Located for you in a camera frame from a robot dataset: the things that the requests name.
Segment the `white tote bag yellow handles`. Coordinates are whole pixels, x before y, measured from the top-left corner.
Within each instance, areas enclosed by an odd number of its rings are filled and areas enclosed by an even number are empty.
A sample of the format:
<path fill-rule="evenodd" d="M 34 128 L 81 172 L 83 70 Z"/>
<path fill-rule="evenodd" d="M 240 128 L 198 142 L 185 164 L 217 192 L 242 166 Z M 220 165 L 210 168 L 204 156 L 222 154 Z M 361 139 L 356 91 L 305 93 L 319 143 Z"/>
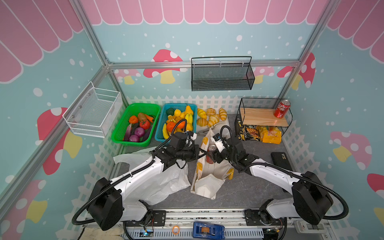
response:
<path fill-rule="evenodd" d="M 226 160 L 214 163 L 208 162 L 208 158 L 205 155 L 198 159 L 190 192 L 214 200 L 225 181 L 233 179 L 234 168 Z"/>

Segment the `white plastic grocery bag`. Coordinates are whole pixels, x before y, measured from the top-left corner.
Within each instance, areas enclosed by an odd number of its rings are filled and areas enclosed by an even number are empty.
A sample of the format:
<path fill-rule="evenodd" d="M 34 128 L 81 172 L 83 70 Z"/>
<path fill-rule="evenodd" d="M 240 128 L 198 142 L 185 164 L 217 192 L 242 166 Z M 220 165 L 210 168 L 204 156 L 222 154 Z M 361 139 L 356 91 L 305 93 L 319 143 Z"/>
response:
<path fill-rule="evenodd" d="M 149 151 L 153 149 L 152 147 L 131 154 L 118 155 L 114 157 L 114 161 L 116 164 L 128 164 L 129 170 L 132 170 L 150 158 Z M 128 194 L 127 197 L 124 197 L 124 203 L 128 204 L 143 200 L 153 206 L 165 200 L 169 195 L 190 187 L 188 166 L 181 169 L 184 164 L 184 161 L 178 160 L 176 165 L 168 168 L 165 172 L 150 177 L 132 193 Z"/>

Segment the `red soda can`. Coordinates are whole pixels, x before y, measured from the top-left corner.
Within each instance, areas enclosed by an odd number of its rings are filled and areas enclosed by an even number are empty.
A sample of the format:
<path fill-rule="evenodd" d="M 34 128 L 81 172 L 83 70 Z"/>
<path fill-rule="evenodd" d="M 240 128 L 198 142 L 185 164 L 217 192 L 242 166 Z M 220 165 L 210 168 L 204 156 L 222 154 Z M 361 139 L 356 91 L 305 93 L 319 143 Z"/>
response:
<path fill-rule="evenodd" d="M 207 154 L 206 154 L 206 162 L 208 164 L 214 164 L 214 152 L 217 150 L 217 147 L 215 144 L 210 144 L 208 146 Z"/>
<path fill-rule="evenodd" d="M 284 118 L 290 107 L 291 102 L 289 100 L 281 100 L 275 109 L 274 116 L 279 119 Z"/>

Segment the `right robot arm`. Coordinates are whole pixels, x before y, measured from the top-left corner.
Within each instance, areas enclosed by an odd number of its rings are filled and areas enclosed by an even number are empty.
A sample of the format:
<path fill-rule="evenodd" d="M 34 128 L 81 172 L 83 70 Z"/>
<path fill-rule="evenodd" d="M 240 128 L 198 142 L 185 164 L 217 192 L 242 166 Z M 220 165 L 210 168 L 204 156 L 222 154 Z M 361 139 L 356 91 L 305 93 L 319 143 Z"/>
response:
<path fill-rule="evenodd" d="M 229 126 L 223 126 L 211 137 L 217 147 L 211 154 L 214 161 L 228 161 L 238 172 L 269 181 L 291 194 L 291 198 L 266 201 L 260 207 L 261 215 L 273 219 L 301 218 L 312 225 L 321 220 L 336 221 L 348 216 L 347 202 L 323 185 L 316 174 L 292 172 L 248 154 L 237 138 L 223 137 L 224 129 L 229 129 Z"/>

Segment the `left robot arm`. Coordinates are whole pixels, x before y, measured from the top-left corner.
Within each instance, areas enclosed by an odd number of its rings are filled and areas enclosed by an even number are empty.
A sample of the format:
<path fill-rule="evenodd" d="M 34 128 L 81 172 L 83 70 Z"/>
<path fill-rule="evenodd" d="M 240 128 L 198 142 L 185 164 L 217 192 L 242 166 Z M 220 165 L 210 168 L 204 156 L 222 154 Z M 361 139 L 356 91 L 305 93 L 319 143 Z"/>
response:
<path fill-rule="evenodd" d="M 89 200 L 74 214 L 75 226 L 97 223 L 103 230 L 109 230 L 122 220 L 129 211 L 124 200 L 142 184 L 165 172 L 178 161 L 185 163 L 198 160 L 206 152 L 195 144 L 197 134 L 193 131 L 172 131 L 171 136 L 150 151 L 149 158 L 142 164 L 117 178 L 101 178 L 93 188 Z"/>

